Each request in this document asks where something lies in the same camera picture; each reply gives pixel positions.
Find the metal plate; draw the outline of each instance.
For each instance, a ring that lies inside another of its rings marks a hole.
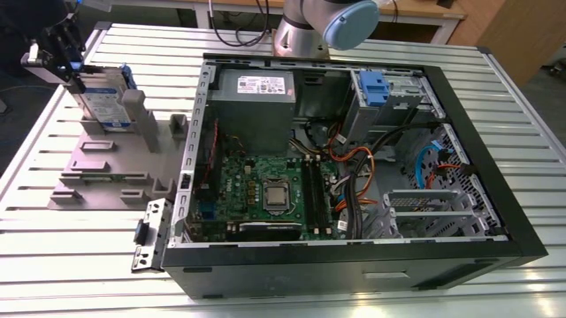
[[[222,35],[235,42],[234,31]],[[146,107],[162,119],[172,113],[191,115],[204,52],[271,54],[268,40],[240,50],[227,48],[210,30],[167,26],[115,24],[108,32],[96,32],[91,42],[100,44],[88,62],[130,64],[146,92]],[[130,273],[142,211],[45,208],[83,132],[81,111],[59,88],[0,179],[0,313],[94,317],[100,310],[120,309],[112,311],[114,317],[187,317],[187,310],[194,317],[226,316],[227,311],[232,317],[263,317],[266,311],[272,317],[288,317],[290,310],[296,317],[566,315],[565,151],[501,67],[463,46],[371,40],[331,54],[340,60],[443,68],[550,255],[447,291],[195,303],[166,274]]]

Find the ram slot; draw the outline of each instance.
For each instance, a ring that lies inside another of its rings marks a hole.
[[[303,160],[300,164],[300,179],[303,181],[303,198],[304,198],[304,213],[307,217],[307,227],[310,230],[316,228],[315,222],[315,207],[314,207],[314,195],[311,187],[311,162]]]
[[[326,213],[326,203],[324,203],[324,180],[322,178],[320,172],[320,162],[311,164],[311,179],[312,179],[312,188],[314,188],[314,206],[315,206],[315,222],[316,227],[322,231],[328,228],[328,215]]]

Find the motherboard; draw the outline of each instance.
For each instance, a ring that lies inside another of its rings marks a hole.
[[[335,175],[335,163],[316,158],[224,157],[219,198],[198,205],[203,240],[332,239]]]

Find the blue port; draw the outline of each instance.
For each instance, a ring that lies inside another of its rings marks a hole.
[[[216,218],[216,204],[214,202],[200,202],[198,209],[203,215],[203,220],[214,220]]]

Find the power supply label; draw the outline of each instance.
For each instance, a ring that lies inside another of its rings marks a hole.
[[[238,78],[238,93],[284,94],[284,78],[240,76]]]

